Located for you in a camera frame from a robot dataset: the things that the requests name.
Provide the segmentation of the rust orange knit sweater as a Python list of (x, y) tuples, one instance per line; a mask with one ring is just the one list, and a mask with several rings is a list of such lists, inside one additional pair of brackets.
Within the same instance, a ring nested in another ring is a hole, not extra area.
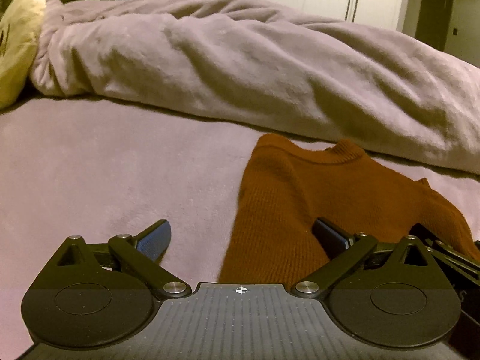
[(465, 217), (427, 179), (411, 180), (347, 140), (311, 151), (266, 134), (243, 173), (220, 282), (292, 286), (315, 272), (329, 261), (312, 234), (319, 218), (389, 243), (421, 224), (479, 257)]

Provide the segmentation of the pink bed sheet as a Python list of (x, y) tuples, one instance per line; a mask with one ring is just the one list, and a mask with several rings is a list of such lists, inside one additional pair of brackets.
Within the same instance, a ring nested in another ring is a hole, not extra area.
[(216, 282), (261, 127), (104, 97), (34, 97), (1, 113), (1, 357), (32, 345), (21, 316), (63, 241), (172, 226), (160, 264)]

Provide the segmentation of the grey fleece blanket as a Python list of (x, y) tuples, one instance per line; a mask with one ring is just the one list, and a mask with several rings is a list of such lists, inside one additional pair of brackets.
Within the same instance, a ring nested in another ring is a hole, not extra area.
[(48, 0), (30, 73), (83, 94), (479, 172), (479, 69), (265, 0)]

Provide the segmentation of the cream plush cat toy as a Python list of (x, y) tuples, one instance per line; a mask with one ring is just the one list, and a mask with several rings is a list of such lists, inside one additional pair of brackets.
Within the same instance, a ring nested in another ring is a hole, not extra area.
[(38, 52), (47, 0), (12, 0), (1, 18), (1, 108), (15, 103)]

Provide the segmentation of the dark door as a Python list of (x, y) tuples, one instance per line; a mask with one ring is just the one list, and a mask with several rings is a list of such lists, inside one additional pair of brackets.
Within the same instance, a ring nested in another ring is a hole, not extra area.
[(421, 0), (414, 38), (444, 51), (454, 0)]

